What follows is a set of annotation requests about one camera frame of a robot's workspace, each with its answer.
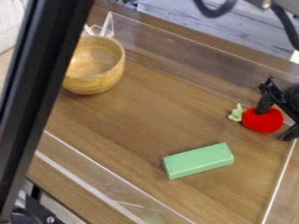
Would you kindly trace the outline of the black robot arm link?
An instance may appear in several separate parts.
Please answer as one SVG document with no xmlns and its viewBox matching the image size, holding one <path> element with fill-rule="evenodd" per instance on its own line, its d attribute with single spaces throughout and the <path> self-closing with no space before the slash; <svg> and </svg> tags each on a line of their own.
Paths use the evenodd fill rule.
<svg viewBox="0 0 299 224">
<path fill-rule="evenodd" d="M 94 0 L 30 0 L 0 95 L 0 224 L 34 160 Z"/>
</svg>

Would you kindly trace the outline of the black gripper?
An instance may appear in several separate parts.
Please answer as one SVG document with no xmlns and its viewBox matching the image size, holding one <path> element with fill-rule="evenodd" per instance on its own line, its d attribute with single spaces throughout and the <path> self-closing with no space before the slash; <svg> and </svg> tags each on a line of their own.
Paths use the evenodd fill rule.
<svg viewBox="0 0 299 224">
<path fill-rule="evenodd" d="M 277 105 L 297 123 L 281 136 L 283 141 L 299 137 L 299 83 L 290 83 L 270 76 L 259 85 L 262 98 L 257 104 L 257 113 L 265 114 Z"/>
</svg>

